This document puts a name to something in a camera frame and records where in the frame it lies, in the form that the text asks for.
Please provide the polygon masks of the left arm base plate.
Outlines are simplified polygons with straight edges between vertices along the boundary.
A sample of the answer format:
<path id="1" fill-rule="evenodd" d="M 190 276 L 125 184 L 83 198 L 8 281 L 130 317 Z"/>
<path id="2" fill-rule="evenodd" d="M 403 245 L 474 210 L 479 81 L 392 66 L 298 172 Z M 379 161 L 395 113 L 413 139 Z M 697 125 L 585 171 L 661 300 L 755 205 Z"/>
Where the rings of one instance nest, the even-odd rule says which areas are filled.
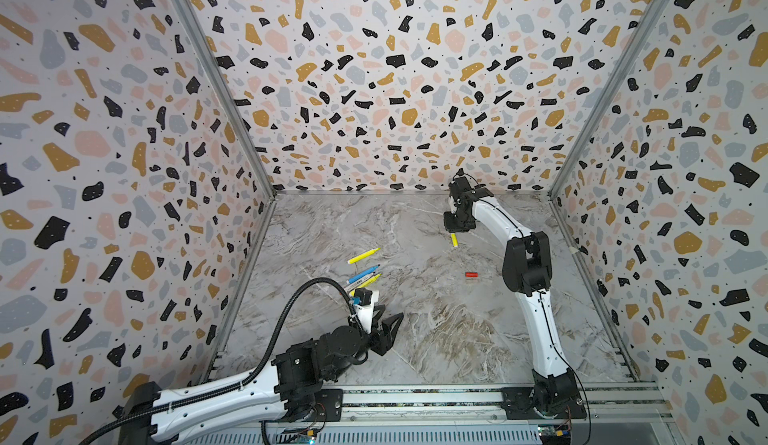
<path id="1" fill-rule="evenodd" d="M 319 422 L 339 422 L 344 404 L 344 391 L 340 388 L 322 389 L 286 404 L 284 421 L 297 422 L 304 419 Z"/>

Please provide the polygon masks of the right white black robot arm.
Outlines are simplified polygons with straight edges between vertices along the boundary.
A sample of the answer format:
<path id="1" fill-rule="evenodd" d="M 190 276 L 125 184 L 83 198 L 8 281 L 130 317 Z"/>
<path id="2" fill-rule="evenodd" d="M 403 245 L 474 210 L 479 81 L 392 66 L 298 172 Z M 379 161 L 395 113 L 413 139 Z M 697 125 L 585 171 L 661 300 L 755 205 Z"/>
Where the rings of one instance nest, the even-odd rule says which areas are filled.
<path id="1" fill-rule="evenodd" d="M 548 235 L 523 225 L 485 185 L 462 171 L 449 183 L 449 210 L 443 221 L 451 234 L 468 233 L 481 224 L 503 246 L 502 280 L 518 300 L 531 343 L 528 407 L 542 417 L 557 416 L 580 399 L 580 380 L 564 356 L 555 326 Z"/>

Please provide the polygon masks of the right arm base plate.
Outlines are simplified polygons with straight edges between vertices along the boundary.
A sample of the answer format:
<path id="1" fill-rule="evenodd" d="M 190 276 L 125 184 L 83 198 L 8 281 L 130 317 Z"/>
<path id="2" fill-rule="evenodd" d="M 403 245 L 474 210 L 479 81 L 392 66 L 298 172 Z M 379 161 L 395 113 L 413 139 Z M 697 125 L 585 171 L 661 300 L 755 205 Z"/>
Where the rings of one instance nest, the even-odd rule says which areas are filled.
<path id="1" fill-rule="evenodd" d="M 508 420 L 586 419 L 588 413 L 580 397 L 550 399 L 537 387 L 505 387 L 501 389 L 501 408 Z"/>

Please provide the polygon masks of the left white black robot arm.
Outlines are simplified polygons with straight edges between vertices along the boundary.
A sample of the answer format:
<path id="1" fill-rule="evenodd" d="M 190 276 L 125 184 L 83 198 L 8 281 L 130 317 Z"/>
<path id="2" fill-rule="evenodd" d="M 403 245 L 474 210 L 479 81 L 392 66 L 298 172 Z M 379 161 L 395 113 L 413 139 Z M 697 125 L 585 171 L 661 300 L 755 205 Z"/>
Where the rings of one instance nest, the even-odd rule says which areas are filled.
<path id="1" fill-rule="evenodd" d="M 402 313 L 382 317 L 375 306 L 366 317 L 368 333 L 343 325 L 317 339 L 289 347 L 255 377 L 248 372 L 194 387 L 162 390 L 142 385 L 128 403 L 130 415 L 148 414 L 119 427 L 120 444 L 187 444 L 203 436 L 253 421 L 298 422 L 317 406 L 328 414 L 333 406 L 319 398 L 328 382 L 336 382 L 373 352 L 385 355 L 394 345 Z"/>

